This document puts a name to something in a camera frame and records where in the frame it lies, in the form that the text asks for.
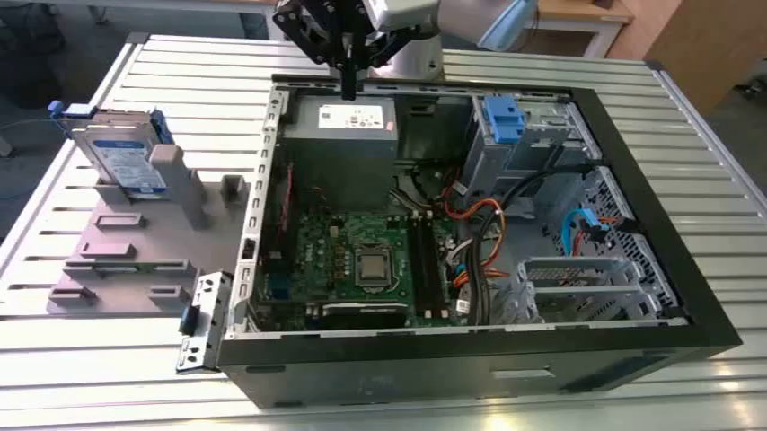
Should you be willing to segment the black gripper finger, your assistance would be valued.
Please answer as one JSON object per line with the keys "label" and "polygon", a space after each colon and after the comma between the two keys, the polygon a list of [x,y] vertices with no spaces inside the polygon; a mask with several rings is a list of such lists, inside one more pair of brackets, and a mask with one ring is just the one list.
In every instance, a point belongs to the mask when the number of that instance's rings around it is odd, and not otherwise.
{"label": "black gripper finger", "polygon": [[370,67],[381,67],[418,35],[420,26],[414,25],[388,32],[370,31],[352,36],[350,64],[354,69],[350,84],[352,100],[356,99],[356,91],[360,88],[357,84],[360,73]]}
{"label": "black gripper finger", "polygon": [[288,39],[300,48],[306,58],[320,65],[326,64],[338,72],[340,94],[342,100],[350,99],[350,84],[353,65],[348,56],[348,47],[344,38],[328,44],[316,44],[309,41],[308,30],[312,17],[304,11],[302,1],[278,1],[272,15],[272,21]]}

